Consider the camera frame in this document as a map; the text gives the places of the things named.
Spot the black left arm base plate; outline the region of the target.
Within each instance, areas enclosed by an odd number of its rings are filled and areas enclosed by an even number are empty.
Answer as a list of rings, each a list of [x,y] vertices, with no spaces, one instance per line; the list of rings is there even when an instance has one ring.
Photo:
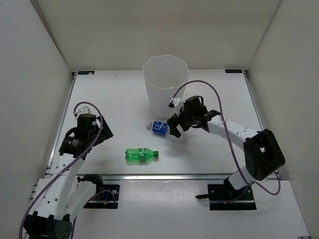
[[[103,193],[95,196],[88,202],[84,209],[117,209],[119,204],[120,183],[104,182],[102,190]]]

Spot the clear bottle blue label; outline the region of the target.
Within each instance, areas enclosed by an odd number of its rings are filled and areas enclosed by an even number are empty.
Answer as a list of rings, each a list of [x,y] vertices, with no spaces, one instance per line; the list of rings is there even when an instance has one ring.
[[[152,131],[158,136],[167,136],[169,135],[170,127],[167,122],[152,121],[146,123],[146,129]]]

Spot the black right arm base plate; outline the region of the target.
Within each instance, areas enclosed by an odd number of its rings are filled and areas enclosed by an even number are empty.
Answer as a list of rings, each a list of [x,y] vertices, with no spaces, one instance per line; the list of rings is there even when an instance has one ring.
[[[252,211],[256,210],[251,186],[239,190],[230,189],[222,182],[208,182],[207,192],[195,196],[198,200],[208,199],[211,211]]]

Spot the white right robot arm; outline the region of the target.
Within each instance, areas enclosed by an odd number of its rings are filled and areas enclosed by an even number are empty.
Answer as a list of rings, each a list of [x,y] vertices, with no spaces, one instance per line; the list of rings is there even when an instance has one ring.
[[[208,111],[203,97],[193,96],[183,101],[172,98],[169,107],[175,113],[167,120],[169,133],[177,138],[182,131],[199,128],[228,140],[244,152],[245,166],[224,180],[224,194],[235,199],[242,188],[263,181],[286,163],[274,134],[265,129],[256,131],[223,118],[215,110]]]

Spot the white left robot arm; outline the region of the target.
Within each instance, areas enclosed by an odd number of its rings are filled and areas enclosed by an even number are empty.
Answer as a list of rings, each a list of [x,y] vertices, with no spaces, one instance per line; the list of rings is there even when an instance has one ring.
[[[77,113],[76,127],[67,131],[59,149],[51,181],[33,199],[22,219],[22,229],[31,239],[69,239],[78,213],[106,192],[102,177],[78,177],[92,147],[113,137],[102,116]]]

